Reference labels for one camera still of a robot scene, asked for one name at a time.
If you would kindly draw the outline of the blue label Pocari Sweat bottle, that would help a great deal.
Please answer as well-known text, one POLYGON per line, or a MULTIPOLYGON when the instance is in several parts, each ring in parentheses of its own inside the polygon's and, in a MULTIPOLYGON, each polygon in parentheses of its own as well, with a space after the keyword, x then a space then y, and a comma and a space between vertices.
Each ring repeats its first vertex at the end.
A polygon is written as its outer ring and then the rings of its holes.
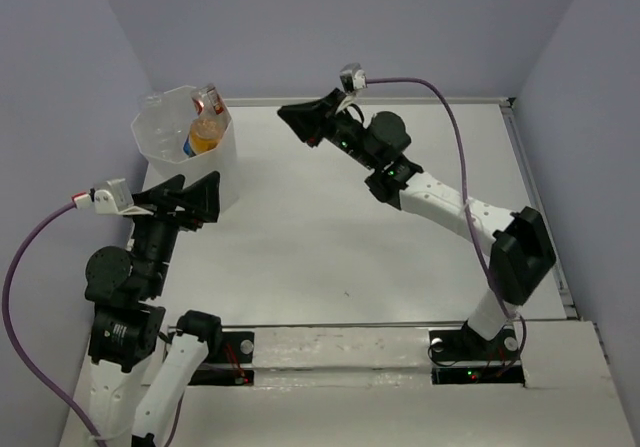
POLYGON ((192 158, 192 157, 196 156, 196 153, 194 152, 194 150, 193 150, 193 148, 191 146, 191 142, 190 142, 190 138, 189 137, 187 137, 185 139, 185 142, 183 144, 183 151, 189 158, 192 158))

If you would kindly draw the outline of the orange label bottle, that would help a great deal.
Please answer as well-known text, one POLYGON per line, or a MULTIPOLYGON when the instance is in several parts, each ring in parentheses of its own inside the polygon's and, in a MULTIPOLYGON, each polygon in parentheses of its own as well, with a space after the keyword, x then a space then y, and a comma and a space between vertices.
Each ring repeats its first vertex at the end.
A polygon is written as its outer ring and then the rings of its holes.
POLYGON ((187 147, 190 156, 197 156, 215 149, 225 133, 221 121, 209 117, 195 119, 190 127, 187 147))

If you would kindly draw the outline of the clear bottle white cap front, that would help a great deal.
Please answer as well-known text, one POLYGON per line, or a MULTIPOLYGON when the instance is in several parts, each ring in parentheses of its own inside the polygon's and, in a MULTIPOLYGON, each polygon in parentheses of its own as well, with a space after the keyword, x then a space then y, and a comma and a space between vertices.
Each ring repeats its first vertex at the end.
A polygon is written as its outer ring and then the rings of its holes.
POLYGON ((173 161, 177 152, 174 116, 166 96, 153 92, 141 98, 135 135, 143 154, 173 161))

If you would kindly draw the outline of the red label red cap bottle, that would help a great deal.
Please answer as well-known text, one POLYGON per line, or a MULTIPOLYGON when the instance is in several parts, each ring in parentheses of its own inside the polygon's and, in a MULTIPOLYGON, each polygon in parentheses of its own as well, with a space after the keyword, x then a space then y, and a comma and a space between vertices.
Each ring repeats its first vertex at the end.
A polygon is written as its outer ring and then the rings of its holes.
POLYGON ((220 115, 225 110, 224 102, 221 100, 216 86, 212 83, 202 88, 193 89, 190 92, 190 98, 198 115, 203 112, 220 115))

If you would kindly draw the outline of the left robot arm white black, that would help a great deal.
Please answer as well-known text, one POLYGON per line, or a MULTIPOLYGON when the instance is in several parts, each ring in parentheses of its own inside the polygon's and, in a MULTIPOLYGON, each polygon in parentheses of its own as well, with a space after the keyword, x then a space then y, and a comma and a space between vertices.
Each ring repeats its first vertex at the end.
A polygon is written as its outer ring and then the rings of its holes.
POLYGON ((178 174, 139 193, 114 179, 88 195, 96 213, 133 223, 126 246, 97 250, 85 268, 85 298, 94 306, 88 429, 96 446, 158 445, 190 374, 220 353, 220 319, 189 311, 175 337, 178 350, 160 370, 167 387, 142 388, 166 312, 152 302, 163 292, 179 233, 217 222, 219 185, 220 174, 213 171, 193 184, 178 174))

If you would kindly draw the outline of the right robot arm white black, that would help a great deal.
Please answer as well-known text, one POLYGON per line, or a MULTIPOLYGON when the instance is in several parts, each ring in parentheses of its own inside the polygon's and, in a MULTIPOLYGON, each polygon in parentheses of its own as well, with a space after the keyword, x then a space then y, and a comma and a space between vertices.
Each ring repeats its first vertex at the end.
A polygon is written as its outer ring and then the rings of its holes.
POLYGON ((411 138, 399 115, 381 111, 366 122, 361 113, 349 113, 353 104, 353 96, 335 89, 318 100, 282 106, 277 115, 309 147, 327 141, 370 170, 365 183, 379 202, 432 221, 473 245, 488 291, 455 345, 470 358, 486 357, 556 264, 542 214, 532 207, 519 212, 495 207, 470 197, 466 188, 437 180, 406 157, 411 138))

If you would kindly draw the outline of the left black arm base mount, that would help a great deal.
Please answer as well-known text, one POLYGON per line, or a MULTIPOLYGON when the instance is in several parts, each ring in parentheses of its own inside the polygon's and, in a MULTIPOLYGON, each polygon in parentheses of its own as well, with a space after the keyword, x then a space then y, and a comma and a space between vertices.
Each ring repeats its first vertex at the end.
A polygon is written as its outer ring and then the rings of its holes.
POLYGON ((254 331, 224 331, 220 349, 216 353, 208 355, 192 375, 189 385, 206 387, 253 386, 255 378, 254 349, 254 331))

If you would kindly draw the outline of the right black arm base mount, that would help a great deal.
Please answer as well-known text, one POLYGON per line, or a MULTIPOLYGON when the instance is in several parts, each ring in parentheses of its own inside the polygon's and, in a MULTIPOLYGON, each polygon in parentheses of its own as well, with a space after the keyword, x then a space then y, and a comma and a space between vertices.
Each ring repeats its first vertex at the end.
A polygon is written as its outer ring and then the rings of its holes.
POLYGON ((429 332, 427 355, 435 385, 525 385, 518 339, 512 327, 486 341, 463 326, 429 332))

